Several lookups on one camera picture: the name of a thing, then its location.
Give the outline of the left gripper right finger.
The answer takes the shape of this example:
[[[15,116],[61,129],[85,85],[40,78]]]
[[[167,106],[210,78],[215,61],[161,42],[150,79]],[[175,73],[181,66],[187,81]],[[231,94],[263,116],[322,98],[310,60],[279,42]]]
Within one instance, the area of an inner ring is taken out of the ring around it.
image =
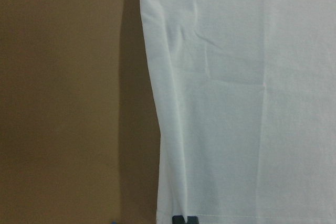
[[[198,217],[197,216],[188,216],[186,224],[198,224]]]

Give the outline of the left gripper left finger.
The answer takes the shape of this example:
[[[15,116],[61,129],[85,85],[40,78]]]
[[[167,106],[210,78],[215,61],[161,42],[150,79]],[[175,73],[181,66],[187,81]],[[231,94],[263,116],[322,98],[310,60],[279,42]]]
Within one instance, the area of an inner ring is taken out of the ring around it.
[[[184,224],[184,217],[183,216],[173,216],[172,224]]]

